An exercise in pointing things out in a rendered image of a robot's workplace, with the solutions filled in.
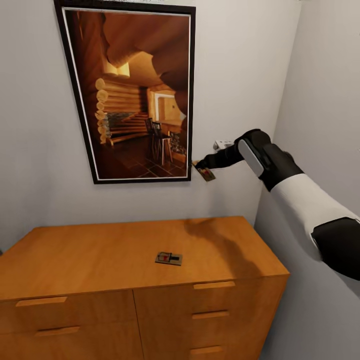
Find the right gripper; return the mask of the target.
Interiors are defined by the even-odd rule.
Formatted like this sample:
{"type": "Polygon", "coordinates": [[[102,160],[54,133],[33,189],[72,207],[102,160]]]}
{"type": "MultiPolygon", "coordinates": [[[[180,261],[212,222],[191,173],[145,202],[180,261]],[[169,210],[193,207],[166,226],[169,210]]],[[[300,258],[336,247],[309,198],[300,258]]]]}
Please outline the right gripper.
{"type": "Polygon", "coordinates": [[[217,153],[210,153],[199,160],[199,163],[195,166],[196,169],[205,168],[207,169],[217,169],[217,168],[227,168],[232,166],[234,163],[231,162],[227,157],[227,148],[222,149],[217,153]]]}

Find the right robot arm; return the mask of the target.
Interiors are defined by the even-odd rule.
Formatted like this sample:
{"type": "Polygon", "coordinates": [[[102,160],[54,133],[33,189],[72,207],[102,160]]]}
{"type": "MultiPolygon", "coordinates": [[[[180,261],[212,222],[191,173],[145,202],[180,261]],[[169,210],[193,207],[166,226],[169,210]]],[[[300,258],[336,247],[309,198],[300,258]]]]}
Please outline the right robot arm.
{"type": "Polygon", "coordinates": [[[315,184],[290,153],[271,143],[261,129],[234,141],[216,140],[196,169],[227,168],[246,161],[289,225],[303,251],[325,262],[360,298],[360,218],[315,184]]]}

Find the mousetrap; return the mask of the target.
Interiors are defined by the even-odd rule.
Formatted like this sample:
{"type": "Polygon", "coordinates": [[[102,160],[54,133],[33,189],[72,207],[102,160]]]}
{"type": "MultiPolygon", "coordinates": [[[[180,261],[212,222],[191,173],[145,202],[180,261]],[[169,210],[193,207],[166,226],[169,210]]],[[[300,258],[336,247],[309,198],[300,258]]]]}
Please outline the mousetrap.
{"type": "MultiPolygon", "coordinates": [[[[191,164],[195,167],[199,162],[200,160],[192,161],[191,164]]],[[[213,172],[207,167],[198,168],[197,170],[207,182],[210,182],[216,178],[213,172]]]]}
{"type": "Polygon", "coordinates": [[[180,254],[173,254],[168,252],[158,252],[155,262],[158,264],[181,266],[182,258],[180,254]]]}

